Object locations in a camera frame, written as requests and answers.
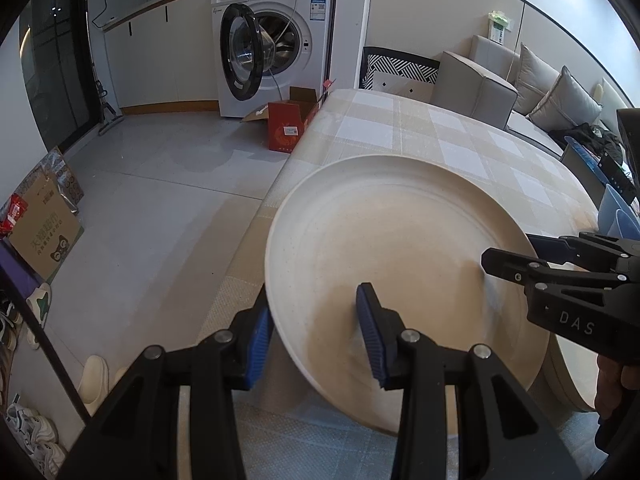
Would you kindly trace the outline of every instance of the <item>red package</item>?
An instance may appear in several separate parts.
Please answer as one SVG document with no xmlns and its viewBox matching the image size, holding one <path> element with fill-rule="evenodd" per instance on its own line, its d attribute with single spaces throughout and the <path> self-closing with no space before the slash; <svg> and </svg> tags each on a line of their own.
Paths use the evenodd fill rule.
<svg viewBox="0 0 640 480">
<path fill-rule="evenodd" d="M 27 203 L 19 195 L 12 194 L 6 218 L 0 222 L 0 237 L 7 236 L 12 231 L 18 218 L 25 211 L 27 211 Z"/>
</svg>

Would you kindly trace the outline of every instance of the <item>open washing machine door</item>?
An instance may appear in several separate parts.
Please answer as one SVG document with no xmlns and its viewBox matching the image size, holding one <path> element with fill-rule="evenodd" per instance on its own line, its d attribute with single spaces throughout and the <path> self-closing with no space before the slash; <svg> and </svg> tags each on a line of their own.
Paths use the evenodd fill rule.
<svg viewBox="0 0 640 480">
<path fill-rule="evenodd" d="M 248 6 L 226 8 L 220 23 L 220 54 L 226 84 L 236 99 L 246 101 L 255 95 L 263 72 L 273 65 L 275 50 L 273 38 Z"/>
</svg>

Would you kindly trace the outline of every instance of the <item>checkered tablecloth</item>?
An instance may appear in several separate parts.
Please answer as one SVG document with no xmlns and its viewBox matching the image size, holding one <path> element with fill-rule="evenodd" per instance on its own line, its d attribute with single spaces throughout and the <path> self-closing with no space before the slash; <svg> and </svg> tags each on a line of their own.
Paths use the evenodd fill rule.
<svg viewBox="0 0 640 480">
<path fill-rule="evenodd" d="M 271 221 L 289 191 L 336 160 L 399 153 L 464 176 L 498 201 L 532 234 L 574 235 L 596 229 L 596 209 L 578 180 L 526 142 L 453 112 L 402 97 L 337 90 L 301 138 L 238 247 L 198 341 L 229 326 L 249 308 L 264 282 Z M 542 374 L 530 390 L 586 474 L 602 460 L 594 448 L 594 413 L 562 408 Z M 187 395 L 181 403 L 180 477 L 185 460 Z M 242 456 L 249 479 L 388 479 L 396 439 L 364 428 L 324 401 L 293 364 L 274 333 L 262 379 L 235 395 Z M 449 446 L 449 477 L 457 478 L 457 444 Z"/>
</svg>

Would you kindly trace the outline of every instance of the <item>washing machine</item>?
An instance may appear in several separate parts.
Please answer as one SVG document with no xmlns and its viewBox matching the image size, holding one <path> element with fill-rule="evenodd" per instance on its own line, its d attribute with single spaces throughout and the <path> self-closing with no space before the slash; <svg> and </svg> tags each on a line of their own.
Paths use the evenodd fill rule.
<svg viewBox="0 0 640 480">
<path fill-rule="evenodd" d="M 221 116 L 244 117 L 288 99 L 289 86 L 314 88 L 320 96 L 328 76 L 333 0 L 211 0 L 211 5 Z"/>
</svg>

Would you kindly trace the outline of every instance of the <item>pillow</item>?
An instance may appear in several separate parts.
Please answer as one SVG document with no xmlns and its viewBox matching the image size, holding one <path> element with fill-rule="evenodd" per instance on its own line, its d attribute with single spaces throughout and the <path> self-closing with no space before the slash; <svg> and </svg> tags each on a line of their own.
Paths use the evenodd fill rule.
<svg viewBox="0 0 640 480">
<path fill-rule="evenodd" d="M 605 79 L 596 85 L 593 91 L 593 98 L 602 105 L 602 113 L 600 120 L 610 130 L 620 138 L 620 130 L 618 129 L 618 115 L 616 110 L 620 108 L 628 108 L 622 97 L 615 91 Z"/>
<path fill-rule="evenodd" d="M 569 69 L 562 67 L 551 90 L 529 114 L 529 119 L 546 132 L 593 124 L 602 107 L 580 86 Z"/>
<path fill-rule="evenodd" d="M 527 115 L 541 101 L 559 76 L 558 70 L 542 61 L 524 43 L 520 44 L 520 72 L 514 83 L 518 98 L 513 109 Z"/>
</svg>

